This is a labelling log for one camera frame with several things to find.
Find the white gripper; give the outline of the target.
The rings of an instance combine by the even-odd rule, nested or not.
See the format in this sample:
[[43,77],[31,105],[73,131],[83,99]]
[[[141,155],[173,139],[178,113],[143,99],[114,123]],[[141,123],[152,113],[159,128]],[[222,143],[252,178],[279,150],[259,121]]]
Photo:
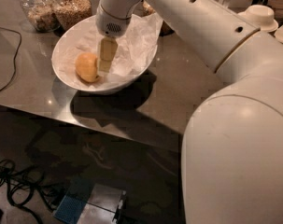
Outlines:
[[118,49],[118,43],[115,38],[121,37],[126,33],[130,22],[130,18],[115,18],[101,6],[97,8],[95,24],[98,32],[105,36],[98,45],[98,68],[101,72],[109,72]]

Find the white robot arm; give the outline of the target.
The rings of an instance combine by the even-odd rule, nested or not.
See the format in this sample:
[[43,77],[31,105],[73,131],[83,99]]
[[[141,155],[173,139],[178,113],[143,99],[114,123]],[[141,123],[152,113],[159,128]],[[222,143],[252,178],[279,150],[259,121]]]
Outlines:
[[[100,0],[99,31],[140,0]],[[186,127],[187,224],[283,224],[283,45],[215,0],[146,0],[226,86]]]

